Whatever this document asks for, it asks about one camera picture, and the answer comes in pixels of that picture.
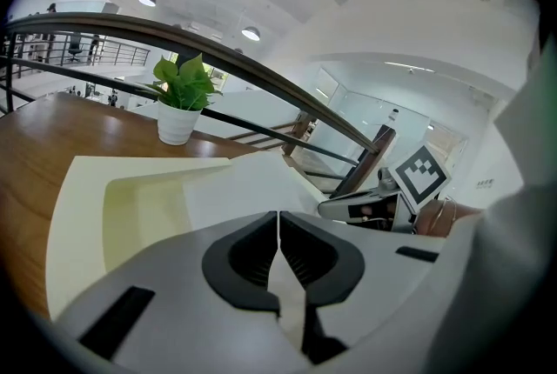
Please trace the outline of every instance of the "paper sheet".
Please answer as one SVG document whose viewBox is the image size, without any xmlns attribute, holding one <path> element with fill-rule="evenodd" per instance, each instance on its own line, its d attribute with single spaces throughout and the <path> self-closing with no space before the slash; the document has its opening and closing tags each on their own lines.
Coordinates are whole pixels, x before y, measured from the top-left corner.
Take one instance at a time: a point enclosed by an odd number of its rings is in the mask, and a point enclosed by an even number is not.
<svg viewBox="0 0 557 374">
<path fill-rule="evenodd" d="M 184 184 L 194 230 L 270 210 L 316 214 L 318 201 L 299 183 L 280 154 L 261 151 L 231 163 L 195 184 Z"/>
</svg>

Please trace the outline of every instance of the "black chair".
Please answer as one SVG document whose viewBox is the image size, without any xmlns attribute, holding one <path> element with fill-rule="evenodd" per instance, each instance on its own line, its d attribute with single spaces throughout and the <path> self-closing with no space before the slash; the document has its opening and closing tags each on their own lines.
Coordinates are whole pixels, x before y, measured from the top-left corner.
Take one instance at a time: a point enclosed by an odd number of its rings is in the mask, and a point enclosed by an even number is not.
<svg viewBox="0 0 557 374">
<path fill-rule="evenodd" d="M 77 54 L 81 54 L 83 50 L 81 49 L 81 36 L 77 33 L 74 33 L 70 37 L 70 46 L 68 47 L 68 52 L 72 55 L 70 57 L 69 62 L 79 62 L 79 59 L 76 58 Z"/>
</svg>

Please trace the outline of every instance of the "black railing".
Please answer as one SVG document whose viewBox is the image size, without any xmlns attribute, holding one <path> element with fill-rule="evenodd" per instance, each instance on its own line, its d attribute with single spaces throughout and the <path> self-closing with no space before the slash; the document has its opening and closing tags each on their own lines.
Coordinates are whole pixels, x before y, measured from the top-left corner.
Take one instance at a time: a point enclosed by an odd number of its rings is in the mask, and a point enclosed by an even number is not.
<svg viewBox="0 0 557 374">
<path fill-rule="evenodd" d="M 0 110 L 3 113 L 10 113 L 14 110 L 14 96 L 21 98 L 26 102 L 34 100 L 34 97 L 26 95 L 22 91 L 13 88 L 12 80 L 13 69 L 15 66 L 18 66 L 19 69 L 27 67 L 35 70 L 49 71 L 75 78 L 77 80 L 101 84 L 114 90 L 121 90 L 123 92 L 130 93 L 134 96 L 145 97 L 153 101 L 157 100 L 157 95 L 149 92 L 147 88 L 141 84 L 126 83 L 121 80 L 102 77 L 83 71 L 82 68 L 80 69 L 79 67 L 63 67 L 61 65 L 50 63 L 50 60 L 48 63 L 45 61 L 27 60 L 20 57 L 19 54 L 16 53 L 17 36 L 22 32 L 58 35 L 60 31 L 63 31 L 67 37 L 72 35 L 69 33 L 70 31 L 89 32 L 93 35 L 93 37 L 90 38 L 99 38 L 95 37 L 95 35 L 123 38 L 133 42 L 156 46 L 163 50 L 170 50 L 185 57 L 195 57 L 199 53 L 203 53 L 204 62 L 213 65 L 220 70 L 228 72 L 233 76 L 242 78 L 246 82 L 255 84 L 262 90 L 266 90 L 274 96 L 282 98 L 286 102 L 296 106 L 309 115 L 316 117 L 363 147 L 364 151 L 358 161 L 354 161 L 348 157 L 344 157 L 332 151 L 309 144 L 297 137 L 294 137 L 293 135 L 287 135 L 271 130 L 238 117 L 226 115 L 209 109 L 204 109 L 201 113 L 202 116 L 255 131 L 257 133 L 276 138 L 285 144 L 291 144 L 312 150 L 322 155 L 334 157 L 353 165 L 354 169 L 349 171 L 348 176 L 341 182 L 344 186 L 353 186 L 353 184 L 347 184 L 347 182 L 350 182 L 347 181 L 347 179 L 351 178 L 352 175 L 362 173 L 362 171 L 354 170 L 358 170 L 360 167 L 367 165 L 367 163 L 370 162 L 370 158 L 376 157 L 379 154 L 379 148 L 376 144 L 360 133 L 342 117 L 325 107 L 315 97 L 301 90 L 294 83 L 274 71 L 269 70 L 261 63 L 251 60 L 249 57 L 237 53 L 222 44 L 215 43 L 185 30 L 135 17 L 91 13 L 46 14 L 42 16 L 26 17 L 12 23 L 8 23 L 4 30 L 8 35 L 8 42 L 5 47 L 5 54 L 0 56 L 3 61 L 3 65 L 5 64 L 5 85 L 0 83 L 0 89 L 6 91 L 7 101 L 7 106 L 5 108 L 0 106 Z M 119 52 L 117 52 L 116 57 L 121 54 L 121 45 L 124 45 L 125 43 L 119 44 Z M 319 176 L 334 179 L 341 178 L 336 175 L 319 174 Z M 342 194 L 344 194 L 342 190 L 334 191 L 335 196 L 340 196 Z"/>
<path fill-rule="evenodd" d="M 8 43 L 4 42 L 3 49 L 7 50 L 8 47 Z M 13 57 L 59 66 L 144 66 L 149 52 L 146 48 L 118 42 L 106 36 L 62 31 L 52 31 L 48 34 L 19 31 L 14 42 Z M 34 69 L 36 68 L 19 64 L 12 70 L 12 77 L 28 76 Z M 5 75 L 0 74 L 0 80 L 4 77 Z"/>
</svg>

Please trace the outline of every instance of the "brown wooden tabletop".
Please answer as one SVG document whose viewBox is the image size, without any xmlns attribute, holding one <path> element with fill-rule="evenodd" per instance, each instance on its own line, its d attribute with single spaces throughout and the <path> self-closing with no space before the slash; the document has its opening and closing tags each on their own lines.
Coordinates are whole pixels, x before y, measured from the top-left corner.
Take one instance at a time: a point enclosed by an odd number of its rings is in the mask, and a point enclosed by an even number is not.
<svg viewBox="0 0 557 374">
<path fill-rule="evenodd" d="M 158 140 L 157 121 L 58 93 L 0 118 L 0 257 L 28 308 L 48 317 L 46 244 L 58 192 L 75 156 L 238 157 L 249 145 L 194 131 Z"/>
</svg>

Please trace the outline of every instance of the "white pot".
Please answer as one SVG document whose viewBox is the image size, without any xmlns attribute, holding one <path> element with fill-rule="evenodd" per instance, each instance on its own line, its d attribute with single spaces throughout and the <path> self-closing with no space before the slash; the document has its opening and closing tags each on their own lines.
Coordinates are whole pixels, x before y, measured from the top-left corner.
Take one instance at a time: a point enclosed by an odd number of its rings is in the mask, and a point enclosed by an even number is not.
<svg viewBox="0 0 557 374">
<path fill-rule="evenodd" d="M 179 110 L 158 101 L 158 138 L 169 145 L 185 144 L 200 114 L 201 111 Z"/>
</svg>

